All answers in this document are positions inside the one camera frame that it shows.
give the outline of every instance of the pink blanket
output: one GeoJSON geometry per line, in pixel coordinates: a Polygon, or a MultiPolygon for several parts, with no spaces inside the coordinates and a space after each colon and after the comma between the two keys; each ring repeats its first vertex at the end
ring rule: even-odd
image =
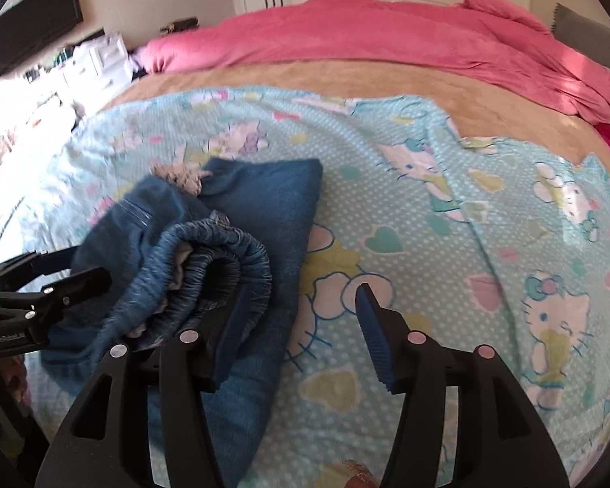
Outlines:
{"type": "Polygon", "coordinates": [[[317,59],[384,60],[498,84],[590,123],[610,120],[610,70],[553,38],[506,0],[445,7],[380,0],[311,0],[149,42],[150,73],[317,59]]]}

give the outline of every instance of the gray pillow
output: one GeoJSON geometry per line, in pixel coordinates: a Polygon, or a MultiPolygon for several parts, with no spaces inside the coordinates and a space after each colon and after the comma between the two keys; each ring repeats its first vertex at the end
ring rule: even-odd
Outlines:
{"type": "Polygon", "coordinates": [[[556,40],[610,68],[609,27],[558,4],[551,31],[556,40]]]}

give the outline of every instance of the television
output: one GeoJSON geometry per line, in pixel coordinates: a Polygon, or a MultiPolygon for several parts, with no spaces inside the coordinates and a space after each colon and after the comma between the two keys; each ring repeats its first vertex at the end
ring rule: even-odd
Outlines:
{"type": "Polygon", "coordinates": [[[0,76],[83,22],[79,0],[22,0],[0,15],[0,76]]]}

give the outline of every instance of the tan bedspread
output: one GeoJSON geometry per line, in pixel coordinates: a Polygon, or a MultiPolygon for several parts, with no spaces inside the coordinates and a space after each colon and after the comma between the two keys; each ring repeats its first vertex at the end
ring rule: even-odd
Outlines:
{"type": "Polygon", "coordinates": [[[133,84],[109,106],[195,87],[253,84],[346,98],[430,97],[452,116],[463,137],[509,136],[532,141],[574,163],[593,152],[610,172],[610,148],[584,120],[547,109],[492,84],[413,65],[323,60],[152,74],[133,84]]]}

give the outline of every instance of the polka dot fabric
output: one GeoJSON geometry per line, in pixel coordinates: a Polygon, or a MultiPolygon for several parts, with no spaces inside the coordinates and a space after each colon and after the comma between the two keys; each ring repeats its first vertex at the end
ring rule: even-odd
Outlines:
{"type": "MultiPolygon", "coordinates": [[[[211,156],[324,167],[298,316],[242,487],[343,488],[334,465],[346,459],[383,474],[402,398],[369,358],[355,316],[362,283],[443,345],[495,347],[573,481],[597,460],[610,440],[610,178],[596,158],[577,167],[529,143],[460,140],[421,97],[194,90],[83,122],[0,228],[0,260],[78,243],[150,166],[211,156]]],[[[456,421],[450,390],[441,484],[456,421]]]]}

